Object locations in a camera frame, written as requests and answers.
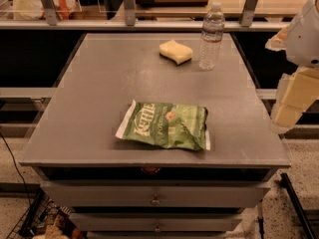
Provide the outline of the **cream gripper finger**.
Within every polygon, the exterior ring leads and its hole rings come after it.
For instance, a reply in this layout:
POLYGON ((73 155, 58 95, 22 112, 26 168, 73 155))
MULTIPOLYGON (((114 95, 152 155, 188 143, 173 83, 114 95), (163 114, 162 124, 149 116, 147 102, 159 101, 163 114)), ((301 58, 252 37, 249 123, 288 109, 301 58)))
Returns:
POLYGON ((318 98, 318 69, 298 67, 292 75, 283 74, 270 115, 270 129, 279 134, 288 132, 318 98))
POLYGON ((271 37, 265 44, 265 48, 270 51, 284 51, 286 49, 286 36, 288 27, 282 28, 277 34, 271 37))

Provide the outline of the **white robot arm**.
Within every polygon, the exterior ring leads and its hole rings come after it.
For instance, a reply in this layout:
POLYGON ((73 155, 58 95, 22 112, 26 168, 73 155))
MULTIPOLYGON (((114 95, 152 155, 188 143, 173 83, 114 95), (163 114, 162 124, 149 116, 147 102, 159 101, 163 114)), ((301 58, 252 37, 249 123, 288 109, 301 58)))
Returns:
POLYGON ((292 75, 283 74, 279 80, 270 115, 271 130, 286 133, 319 98, 319 0, 308 0, 265 48, 285 51, 287 61, 297 66, 292 75))

